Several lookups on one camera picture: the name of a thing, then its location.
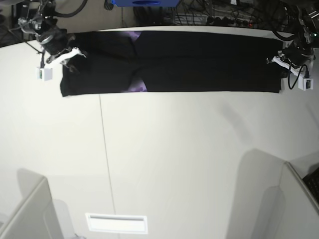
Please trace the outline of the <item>black T-shirt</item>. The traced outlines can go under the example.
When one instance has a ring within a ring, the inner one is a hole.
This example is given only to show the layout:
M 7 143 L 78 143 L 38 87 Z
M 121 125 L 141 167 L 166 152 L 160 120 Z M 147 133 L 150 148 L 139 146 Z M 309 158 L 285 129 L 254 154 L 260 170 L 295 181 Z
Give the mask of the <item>black T-shirt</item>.
M 266 63 L 279 40 L 183 31 L 77 33 L 87 57 L 63 68 L 64 97 L 128 92 L 270 92 L 281 90 L 282 68 Z

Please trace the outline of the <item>black power strip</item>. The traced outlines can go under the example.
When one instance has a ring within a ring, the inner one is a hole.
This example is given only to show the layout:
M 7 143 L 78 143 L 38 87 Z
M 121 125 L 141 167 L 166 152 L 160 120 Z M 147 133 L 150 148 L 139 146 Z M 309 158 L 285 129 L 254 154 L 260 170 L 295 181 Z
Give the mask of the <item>black power strip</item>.
M 223 27 L 243 27 L 252 28 L 253 23 L 249 23 L 246 20 L 241 20 L 238 18 L 228 18 L 228 17 L 208 17 L 207 26 L 223 26 Z

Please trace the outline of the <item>blue box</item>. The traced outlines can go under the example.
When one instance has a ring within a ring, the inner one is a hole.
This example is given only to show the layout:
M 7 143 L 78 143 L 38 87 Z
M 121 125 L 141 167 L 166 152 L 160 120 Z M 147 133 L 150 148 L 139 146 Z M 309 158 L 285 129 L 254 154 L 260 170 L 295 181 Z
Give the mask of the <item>blue box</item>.
M 176 7 L 179 0 L 112 0 L 111 3 L 118 7 Z

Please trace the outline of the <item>black keyboard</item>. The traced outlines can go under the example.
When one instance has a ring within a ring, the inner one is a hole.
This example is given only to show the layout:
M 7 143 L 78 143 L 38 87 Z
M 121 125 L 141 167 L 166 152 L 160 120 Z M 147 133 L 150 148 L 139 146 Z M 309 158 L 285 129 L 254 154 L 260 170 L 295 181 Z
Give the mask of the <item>black keyboard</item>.
M 316 201 L 319 202 L 319 169 L 317 168 L 314 172 L 306 175 L 303 178 L 303 182 Z

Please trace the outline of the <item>right grey partition panel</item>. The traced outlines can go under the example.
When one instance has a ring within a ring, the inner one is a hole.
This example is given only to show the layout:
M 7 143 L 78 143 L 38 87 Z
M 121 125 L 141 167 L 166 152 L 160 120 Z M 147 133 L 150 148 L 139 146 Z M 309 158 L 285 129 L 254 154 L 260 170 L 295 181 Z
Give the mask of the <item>right grey partition panel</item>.
M 319 205 L 290 163 L 282 169 L 280 183 L 272 187 L 262 239 L 317 239 Z

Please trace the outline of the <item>white label plate on table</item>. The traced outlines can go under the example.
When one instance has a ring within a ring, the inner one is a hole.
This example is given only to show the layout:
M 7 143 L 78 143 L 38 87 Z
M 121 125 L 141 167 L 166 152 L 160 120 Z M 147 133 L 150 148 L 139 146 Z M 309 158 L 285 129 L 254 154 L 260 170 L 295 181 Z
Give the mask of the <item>white label plate on table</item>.
M 85 214 L 92 232 L 116 234 L 148 234 L 147 216 Z

